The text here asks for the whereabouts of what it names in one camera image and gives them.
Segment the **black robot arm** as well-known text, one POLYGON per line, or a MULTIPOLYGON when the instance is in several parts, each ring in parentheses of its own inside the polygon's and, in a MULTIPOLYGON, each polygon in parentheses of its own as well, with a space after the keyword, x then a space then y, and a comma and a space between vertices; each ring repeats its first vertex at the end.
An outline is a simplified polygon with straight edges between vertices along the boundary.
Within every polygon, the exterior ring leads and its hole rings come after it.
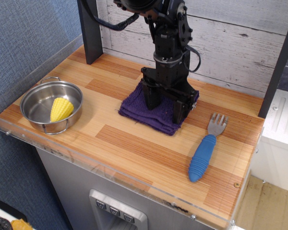
POLYGON ((164 95, 173 101, 173 123, 181 123, 195 107, 199 96, 187 81, 191 72, 188 43, 192 28, 187 21, 187 7, 182 0, 116 0, 123 10, 144 17, 155 45, 156 67, 142 68, 142 88, 146 106, 153 110, 164 95))

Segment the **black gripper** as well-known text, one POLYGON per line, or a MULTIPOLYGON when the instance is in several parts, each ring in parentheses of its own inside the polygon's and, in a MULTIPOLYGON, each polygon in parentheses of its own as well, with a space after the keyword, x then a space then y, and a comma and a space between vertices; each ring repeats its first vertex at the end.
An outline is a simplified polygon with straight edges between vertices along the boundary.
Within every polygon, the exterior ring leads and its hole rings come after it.
POLYGON ((142 89, 148 110, 161 103, 161 94, 174 100, 173 123, 180 124, 196 106, 198 92, 188 83, 190 57, 183 56, 173 65, 156 62, 156 67, 143 67, 142 89))

